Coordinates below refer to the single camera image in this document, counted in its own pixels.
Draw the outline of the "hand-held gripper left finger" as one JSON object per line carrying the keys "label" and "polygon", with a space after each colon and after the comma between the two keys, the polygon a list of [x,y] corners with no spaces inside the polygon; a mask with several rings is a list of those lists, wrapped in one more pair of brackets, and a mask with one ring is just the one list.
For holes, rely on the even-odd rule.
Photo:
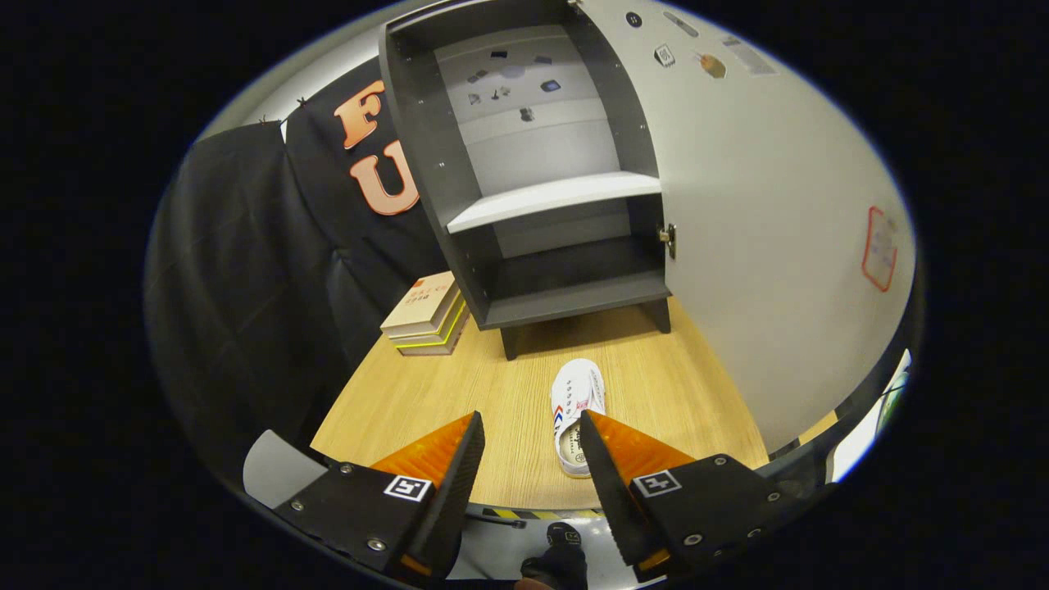
{"label": "hand-held gripper left finger", "polygon": [[322,467],[275,515],[367,574],[432,585],[456,564],[485,447],[481,414],[468,412],[374,465]]}

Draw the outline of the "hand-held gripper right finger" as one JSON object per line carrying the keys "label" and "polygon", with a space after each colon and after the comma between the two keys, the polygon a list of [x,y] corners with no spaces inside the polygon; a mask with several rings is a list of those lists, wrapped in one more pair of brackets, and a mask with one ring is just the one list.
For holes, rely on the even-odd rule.
{"label": "hand-held gripper right finger", "polygon": [[600,412],[582,412],[579,437],[611,535],[638,580],[715,568],[820,499],[816,484],[759,475],[727,454],[695,459]]}

